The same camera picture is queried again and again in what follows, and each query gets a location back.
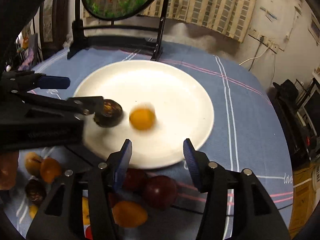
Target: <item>curtain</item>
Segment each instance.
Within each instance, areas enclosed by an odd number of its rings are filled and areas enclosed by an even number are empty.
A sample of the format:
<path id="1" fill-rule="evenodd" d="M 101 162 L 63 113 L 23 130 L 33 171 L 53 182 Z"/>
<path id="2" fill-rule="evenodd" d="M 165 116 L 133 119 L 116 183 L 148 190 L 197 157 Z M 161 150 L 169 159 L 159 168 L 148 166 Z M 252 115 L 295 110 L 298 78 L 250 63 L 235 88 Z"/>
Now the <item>curtain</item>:
<path id="1" fill-rule="evenodd" d="M 167 18 L 204 26 L 242 42 L 256 0 L 169 0 Z M 160 17 L 163 0 L 155 0 L 142 14 Z"/>

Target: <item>wall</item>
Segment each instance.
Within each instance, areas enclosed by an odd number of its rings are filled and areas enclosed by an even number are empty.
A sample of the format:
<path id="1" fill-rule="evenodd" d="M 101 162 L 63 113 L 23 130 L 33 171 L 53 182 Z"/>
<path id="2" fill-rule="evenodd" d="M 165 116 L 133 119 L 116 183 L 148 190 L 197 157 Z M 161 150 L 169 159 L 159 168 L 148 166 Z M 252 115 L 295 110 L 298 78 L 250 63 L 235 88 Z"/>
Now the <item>wall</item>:
<path id="1" fill-rule="evenodd" d="M 267 90 L 271 84 L 274 67 L 275 75 L 273 82 L 282 83 L 286 79 L 295 82 L 295 79 L 308 84 L 312 77 L 312 71 L 320 64 L 320 47 L 317 46 L 313 36 L 308 31 L 310 23 L 311 9 L 304 1 L 302 3 L 302 15 L 294 22 L 295 8 L 299 6 L 299 0 L 257 0 L 250 27 L 272 38 L 272 40 L 282 48 L 276 56 L 274 52 L 268 50 L 261 58 L 256 59 L 251 72 L 259 79 L 262 86 Z M 277 20 L 270 22 L 260 7 L 268 9 L 277 16 Z M 69 27 L 74 19 L 74 0 L 69 1 Z M 133 17 L 122 21 L 126 24 L 139 24 L 145 26 L 157 26 L 159 20 L 148 17 Z M 105 24 L 103 21 L 87 18 L 85 25 Z M 89 30 L 86 35 L 99 35 L 108 33 L 110 30 Z M 154 33 L 142 31 L 127 31 L 128 35 L 155 37 Z M 290 38 L 285 42 L 285 37 L 290 34 Z M 175 20 L 167 20 L 164 29 L 164 40 L 192 45 L 206 50 L 237 63 L 254 57 L 259 45 L 259 41 L 246 36 L 244 42 L 239 44 L 231 38 L 225 37 L 204 27 Z M 261 46 L 258 56 L 266 49 Z M 243 64 L 249 68 L 251 62 Z"/>

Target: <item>yellow fruit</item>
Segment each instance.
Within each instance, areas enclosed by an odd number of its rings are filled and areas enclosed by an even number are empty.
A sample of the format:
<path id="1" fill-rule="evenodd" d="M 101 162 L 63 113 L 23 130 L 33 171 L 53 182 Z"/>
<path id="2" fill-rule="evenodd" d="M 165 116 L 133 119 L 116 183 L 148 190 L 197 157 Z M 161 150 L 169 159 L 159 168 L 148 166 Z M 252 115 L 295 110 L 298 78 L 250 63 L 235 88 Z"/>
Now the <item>yellow fruit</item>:
<path id="1" fill-rule="evenodd" d="M 82 197 L 82 217 L 83 225 L 90 225 L 89 202 L 88 198 L 86 197 Z"/>
<path id="2" fill-rule="evenodd" d="M 52 183 L 56 177 L 61 176 L 60 164 L 53 158 L 46 158 L 42 161 L 40 175 L 46 183 Z"/>
<path id="3" fill-rule="evenodd" d="M 30 175 L 38 177 L 42 158 L 35 152 L 28 152 L 24 157 L 24 166 Z"/>
<path id="4" fill-rule="evenodd" d="M 137 108 L 129 116 L 131 125 L 140 131 L 153 127 L 156 120 L 155 112 L 149 108 Z"/>
<path id="5" fill-rule="evenodd" d="M 148 213 L 139 204 L 132 201 L 120 201 L 113 209 L 115 223 L 123 228 L 136 228 L 148 219 Z"/>
<path id="6" fill-rule="evenodd" d="M 36 214 L 37 214 L 37 212 L 38 212 L 38 207 L 36 206 L 36 205 L 31 205 L 30 207 L 29 207 L 29 216 L 32 218 L 32 219 L 34 219 L 35 218 L 35 216 L 36 216 Z"/>

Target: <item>wall socket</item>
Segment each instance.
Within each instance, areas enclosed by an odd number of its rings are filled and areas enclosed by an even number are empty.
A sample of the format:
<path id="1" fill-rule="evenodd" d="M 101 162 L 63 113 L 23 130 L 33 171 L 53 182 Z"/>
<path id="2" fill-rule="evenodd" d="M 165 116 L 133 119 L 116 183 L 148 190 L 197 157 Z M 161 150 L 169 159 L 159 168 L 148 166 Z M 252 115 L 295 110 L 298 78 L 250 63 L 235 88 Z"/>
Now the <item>wall socket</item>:
<path id="1" fill-rule="evenodd" d="M 255 38 L 258 41 L 260 41 L 261 36 L 264 36 L 262 33 L 260 33 L 259 31 L 255 30 L 253 28 L 249 28 L 248 34 L 249 34 L 249 36 Z M 273 44 L 272 39 L 270 39 L 268 37 L 264 37 L 263 44 L 266 45 L 267 47 L 270 47 L 270 49 L 273 52 L 278 53 L 279 45 L 275 44 L 275 43 Z"/>

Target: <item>hand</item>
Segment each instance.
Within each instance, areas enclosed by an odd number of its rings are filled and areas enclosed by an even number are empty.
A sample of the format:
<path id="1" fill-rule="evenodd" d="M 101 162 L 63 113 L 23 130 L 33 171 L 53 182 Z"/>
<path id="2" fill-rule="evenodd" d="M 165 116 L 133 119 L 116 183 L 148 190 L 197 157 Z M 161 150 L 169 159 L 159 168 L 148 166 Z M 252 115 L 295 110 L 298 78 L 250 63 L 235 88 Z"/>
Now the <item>hand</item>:
<path id="1" fill-rule="evenodd" d="M 9 190 L 16 184 L 19 151 L 0 154 L 0 190 Z"/>

